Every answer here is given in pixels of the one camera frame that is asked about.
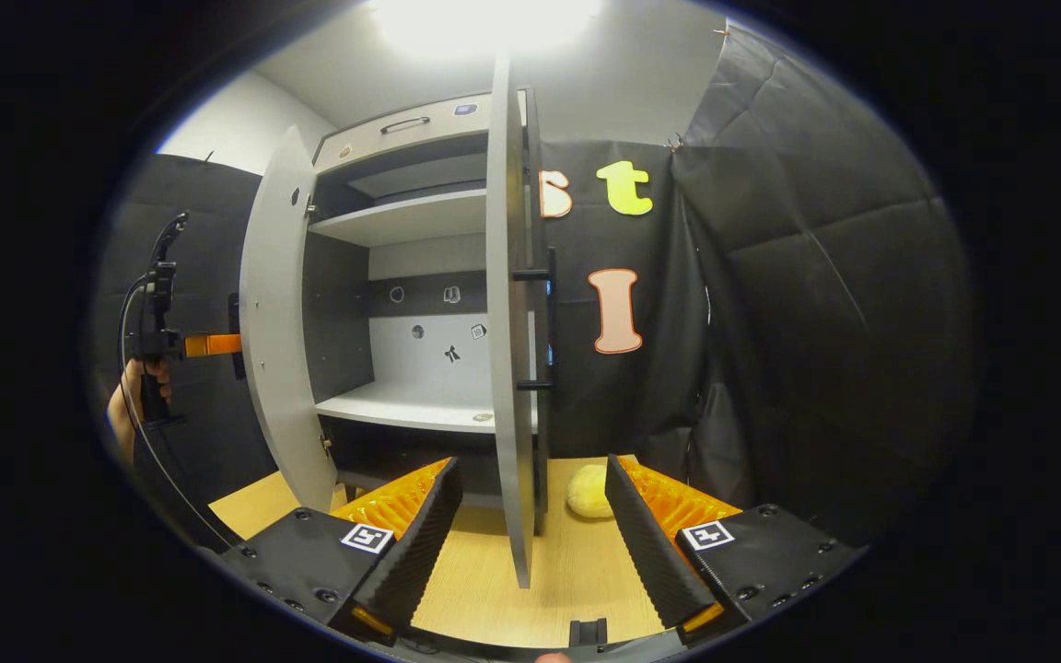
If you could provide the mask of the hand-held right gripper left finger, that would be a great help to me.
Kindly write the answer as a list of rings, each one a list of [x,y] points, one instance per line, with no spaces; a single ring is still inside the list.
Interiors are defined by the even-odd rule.
[[[392,646],[437,566],[463,498],[456,457],[324,513],[296,507],[218,555],[218,570],[344,636]]]

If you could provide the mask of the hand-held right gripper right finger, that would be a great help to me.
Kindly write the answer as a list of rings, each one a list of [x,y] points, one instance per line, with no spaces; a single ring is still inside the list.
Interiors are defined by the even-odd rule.
[[[686,646],[775,617],[866,554],[782,506],[741,509],[627,457],[607,458],[605,496],[662,626]]]

